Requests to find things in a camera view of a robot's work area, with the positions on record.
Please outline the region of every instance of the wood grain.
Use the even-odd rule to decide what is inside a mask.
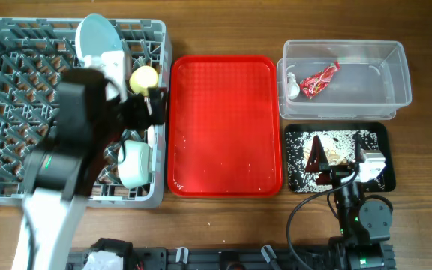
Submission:
[[[412,103],[384,122],[397,176],[396,190],[384,195],[394,203],[391,243],[398,268],[432,269],[432,1],[0,0],[0,17],[90,13],[163,20],[173,61],[184,55],[264,55],[277,62],[290,39],[400,41],[409,62]],[[287,186],[271,199],[180,199],[166,192],[155,210],[88,209],[73,247],[87,248],[100,237],[143,247],[285,245],[287,217],[305,197]],[[0,269],[11,267],[20,220],[18,209],[0,208]],[[293,224],[299,243],[323,244],[339,233],[324,199],[304,207]]]

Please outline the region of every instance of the black and white speckled tray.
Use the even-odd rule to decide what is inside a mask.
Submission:
[[[389,192],[396,187],[395,171],[392,166],[391,150],[386,128],[383,124],[374,123],[345,123],[345,124],[290,124],[284,130],[286,176],[289,188],[296,193],[315,193],[331,188],[331,186],[316,186],[315,177],[304,172],[306,164],[301,162],[304,157],[304,146],[301,138],[305,132],[325,131],[368,131],[361,136],[369,149],[379,149],[386,158],[386,167],[383,174],[377,179],[364,184],[369,192]]]

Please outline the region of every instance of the gray dish rack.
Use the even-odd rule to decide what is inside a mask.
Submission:
[[[46,123],[59,109],[56,85],[60,73],[80,66],[74,48],[83,19],[0,17],[0,52],[8,47],[30,46],[37,54],[12,52],[0,59],[0,206],[18,206],[24,197],[23,159],[42,138]],[[132,55],[133,69],[141,61],[155,68],[159,86],[169,87],[173,48],[166,26],[157,19],[109,19]],[[147,140],[132,131],[133,140]],[[120,184],[115,150],[105,151],[108,166],[95,183],[88,206],[150,209],[158,207],[164,192],[165,127],[154,127],[151,184],[131,190]]]

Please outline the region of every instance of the gray plastic container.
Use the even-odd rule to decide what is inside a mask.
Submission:
[[[24,197],[21,184],[24,169],[19,167],[31,147],[34,147],[32,145],[38,141],[38,135],[33,131],[39,131],[45,126],[44,122],[57,113],[59,104],[53,86],[61,79],[59,73],[79,66],[78,61],[75,61],[74,38],[82,20],[0,17],[0,51],[22,44],[41,46],[48,52],[42,57],[25,57],[13,52],[10,57],[0,61],[0,206],[17,206]],[[141,40],[144,40],[147,52],[151,55],[147,59],[148,63],[160,74],[158,85],[169,87],[173,48],[165,24],[157,19],[109,21],[118,32],[123,49],[133,57],[133,69],[139,67],[136,60],[145,57],[141,46]],[[55,50],[66,55],[64,60],[51,55],[50,52]],[[32,94],[20,89],[22,84],[26,84],[26,90]],[[54,95],[51,101],[49,98],[44,100],[50,95]],[[139,138],[134,132],[132,134],[136,140],[147,140]],[[154,136],[151,184],[144,188],[125,189],[118,184],[113,162],[100,175],[104,182],[94,185],[90,207],[150,209],[161,204],[164,192],[165,127],[154,127]],[[113,149],[117,149],[117,145],[111,146],[105,154],[114,161],[116,154]]]
[[[300,83],[334,61],[341,70],[316,97],[309,99],[301,91],[296,99],[288,98],[287,72]],[[406,56],[397,41],[289,40],[278,65],[278,82],[284,119],[392,119],[412,100]]]

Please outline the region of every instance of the white cup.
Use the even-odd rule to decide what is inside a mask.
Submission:
[[[149,145],[144,142],[127,140],[124,142],[126,158],[123,161],[122,147],[118,153],[118,174],[125,188],[131,189],[151,182],[150,166],[151,152]]]

